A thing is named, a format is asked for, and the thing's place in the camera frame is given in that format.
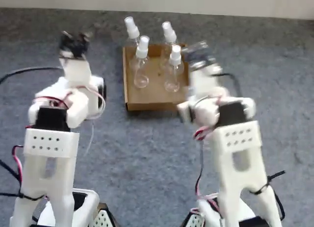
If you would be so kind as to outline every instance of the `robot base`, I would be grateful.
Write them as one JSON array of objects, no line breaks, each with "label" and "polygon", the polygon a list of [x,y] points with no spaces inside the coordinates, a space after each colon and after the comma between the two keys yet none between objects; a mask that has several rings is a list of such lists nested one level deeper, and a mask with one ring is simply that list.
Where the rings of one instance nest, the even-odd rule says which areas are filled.
[{"label": "robot base", "polygon": [[[73,197],[75,200],[73,227],[119,227],[107,205],[102,202],[99,203],[99,197],[94,191],[73,189]],[[52,205],[47,202],[45,209],[40,214],[38,223],[30,227],[54,226]]]},{"label": "robot base", "polygon": [[[243,201],[240,200],[239,208],[239,226],[240,227],[269,227],[267,222],[259,216],[256,216],[252,209]],[[221,220],[220,225],[220,215],[215,212],[213,219],[205,221],[204,216],[193,214],[189,212],[180,227],[224,227],[224,220]]]}]

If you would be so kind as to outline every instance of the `red wire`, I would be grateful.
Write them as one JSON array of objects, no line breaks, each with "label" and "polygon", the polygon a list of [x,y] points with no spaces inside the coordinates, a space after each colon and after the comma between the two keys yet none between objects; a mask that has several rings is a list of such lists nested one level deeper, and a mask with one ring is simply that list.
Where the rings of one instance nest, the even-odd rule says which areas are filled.
[{"label": "red wire", "polygon": [[19,172],[20,182],[22,182],[22,178],[23,178],[23,176],[22,176],[23,171],[22,171],[22,167],[21,167],[22,164],[21,164],[21,161],[19,160],[19,158],[16,155],[16,148],[23,148],[23,146],[15,145],[12,148],[12,156],[13,156],[14,161],[18,165],[18,172]]},{"label": "red wire", "polygon": [[[220,104],[221,98],[222,98],[222,96],[219,96],[217,98],[217,101],[215,103],[216,105]],[[198,141],[203,141],[206,138],[206,136],[208,135],[208,132],[211,132],[211,130],[212,130],[212,128],[210,128],[209,126],[202,126],[193,134],[193,138],[195,140],[198,140]],[[199,199],[203,199],[200,196],[200,191],[199,191],[199,182],[200,182],[201,176],[202,176],[202,171],[200,172],[200,175],[199,175],[198,179],[196,180],[196,184],[195,184],[195,193]],[[219,207],[214,200],[209,199],[209,198],[205,198],[205,199],[208,200],[217,209],[218,212],[220,212]]]}]

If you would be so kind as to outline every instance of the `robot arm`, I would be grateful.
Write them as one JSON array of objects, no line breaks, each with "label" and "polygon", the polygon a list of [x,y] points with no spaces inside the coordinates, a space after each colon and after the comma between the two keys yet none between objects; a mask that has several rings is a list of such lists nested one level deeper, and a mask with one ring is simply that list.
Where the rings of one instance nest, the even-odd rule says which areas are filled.
[{"label": "robot arm", "polygon": [[[214,165],[220,179],[218,204],[225,223],[223,226],[239,227],[240,194],[243,189],[248,189],[263,204],[266,210],[264,217],[270,226],[281,227],[275,195],[267,183],[262,160],[259,124],[253,120],[256,113],[255,102],[251,98],[242,97],[239,89],[239,96],[232,97],[227,89],[219,85],[217,77],[227,74],[217,73],[221,68],[214,58],[204,53],[206,48],[207,45],[203,42],[192,46],[191,50],[183,50],[188,54],[185,59],[189,62],[190,83],[194,92],[187,101],[178,105],[178,111],[184,122],[206,127],[199,129],[198,133],[210,132],[210,136],[203,135],[197,139],[208,139],[213,150]],[[240,165],[236,165],[233,160],[235,153],[240,156]],[[211,206],[202,198],[199,199],[199,208],[211,223],[210,226],[220,225],[218,221],[215,222],[216,218],[212,215],[215,213]],[[255,222],[245,226],[260,225]]]},{"label": "robot arm", "polygon": [[84,120],[94,118],[105,108],[104,79],[93,76],[85,58],[87,37],[78,39],[63,32],[60,44],[60,63],[65,76],[38,92],[28,117],[31,125],[36,123],[38,110],[42,106],[62,107],[67,110],[66,123],[69,128],[78,127]]}]

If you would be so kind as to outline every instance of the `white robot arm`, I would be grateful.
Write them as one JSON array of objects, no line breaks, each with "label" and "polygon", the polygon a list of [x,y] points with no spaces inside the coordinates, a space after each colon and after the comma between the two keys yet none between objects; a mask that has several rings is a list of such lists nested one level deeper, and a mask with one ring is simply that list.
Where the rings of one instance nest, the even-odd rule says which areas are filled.
[{"label": "white robot arm", "polygon": [[[36,93],[29,108],[21,195],[15,201],[10,227],[29,227],[43,196],[50,201],[39,218],[39,226],[95,226],[98,194],[73,189],[79,133],[71,129],[101,116],[106,99],[104,79],[91,74],[85,59],[87,45],[84,34],[76,39],[63,33],[59,59],[65,76]],[[54,174],[50,177],[44,175],[48,158],[55,159]],[[82,205],[76,210],[75,197],[82,196]]]},{"label": "white robot arm", "polygon": [[[220,216],[217,217],[210,204],[201,197],[198,197],[199,210],[209,227],[241,227],[241,223],[250,227],[282,227],[277,197],[269,185],[262,159],[259,124],[253,121],[255,102],[251,98],[244,98],[239,89],[238,97],[232,97],[226,88],[219,85],[217,78],[228,74],[221,73],[222,69],[208,53],[195,54],[207,47],[202,42],[183,50],[184,54],[188,54],[186,59],[193,92],[186,102],[178,105],[184,122],[208,129],[208,136],[202,138],[209,141],[220,179],[217,201],[221,221]],[[240,167],[234,161],[235,153],[240,156]],[[247,213],[246,219],[252,219],[252,211],[240,199],[243,189],[258,197],[263,207],[263,219],[255,217],[253,221],[241,222],[242,212]]]}]

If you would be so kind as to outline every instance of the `white wall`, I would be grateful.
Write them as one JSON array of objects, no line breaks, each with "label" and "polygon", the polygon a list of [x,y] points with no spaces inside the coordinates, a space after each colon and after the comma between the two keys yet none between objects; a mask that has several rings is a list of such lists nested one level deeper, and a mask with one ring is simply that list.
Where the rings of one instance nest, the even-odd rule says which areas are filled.
[{"label": "white wall", "polygon": [[0,7],[156,11],[314,19],[314,0],[0,0]]}]

